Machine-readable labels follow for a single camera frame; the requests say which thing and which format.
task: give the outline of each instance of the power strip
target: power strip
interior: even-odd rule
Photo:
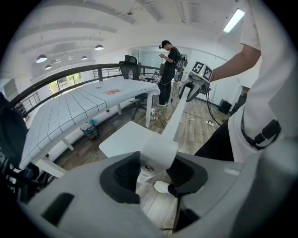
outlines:
[[[205,122],[210,126],[214,126],[214,124],[210,120],[205,120]]]

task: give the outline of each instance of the bottle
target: bottle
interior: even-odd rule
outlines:
[[[132,76],[133,76],[133,74],[132,74],[132,70],[130,69],[130,70],[129,70],[129,79],[130,79],[130,80],[132,80]]]

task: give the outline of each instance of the wooden floor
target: wooden floor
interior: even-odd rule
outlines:
[[[154,97],[154,102],[158,102],[158,96]],[[176,92],[173,96],[173,104],[170,103],[166,107],[157,107],[157,109],[159,109],[159,113],[165,120],[169,120],[175,110],[174,107],[176,107],[178,103],[179,98]],[[73,151],[68,151],[64,154],[58,165],[66,170],[71,170],[82,164],[106,159],[105,154],[98,148],[99,144],[127,122],[131,121],[132,110],[133,108],[131,107],[125,108],[121,116],[117,114],[101,123],[98,126],[100,137],[97,140],[89,141],[88,138],[81,139],[74,145]],[[211,137],[215,128],[206,124],[203,120],[212,120],[206,102],[194,99],[186,103],[184,111],[186,113],[183,113],[181,121],[185,122],[180,123],[174,141],[179,144],[178,150],[180,152],[194,154]],[[215,106],[212,106],[212,111],[219,123],[222,123],[224,119],[229,117],[219,112]],[[144,126],[145,119],[146,112],[140,109],[133,121]],[[160,116],[157,121],[150,122],[149,129],[157,133],[162,133],[163,127],[166,126],[166,124],[167,122]],[[153,187],[156,180],[171,183],[167,173],[163,172],[150,179],[145,184],[137,184],[136,193],[141,197],[141,208],[148,218],[158,228],[171,228],[175,220],[177,199],[170,194],[158,193]],[[171,232],[165,231],[165,234],[170,235]]]

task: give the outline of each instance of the grid pattern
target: grid pattern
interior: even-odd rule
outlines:
[[[121,77],[80,87],[49,101],[38,110],[33,119],[20,169],[25,169],[51,141],[65,137],[63,133],[66,130],[74,130],[86,119],[141,93],[149,92],[156,95],[160,91],[156,84]]]

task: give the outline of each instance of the fluorescent light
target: fluorescent light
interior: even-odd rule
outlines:
[[[58,64],[58,63],[61,63],[61,59],[56,59],[53,64]]]
[[[50,68],[52,68],[52,66],[51,65],[47,65],[46,68],[45,68],[45,70],[48,70]]]
[[[230,30],[233,29],[233,27],[241,20],[241,18],[243,18],[244,14],[244,11],[237,9],[223,31],[229,33]]]
[[[41,54],[40,56],[38,56],[36,63],[41,63],[47,60],[47,57],[44,54]]]
[[[95,50],[103,50],[103,46],[102,45],[97,45],[94,48]]]

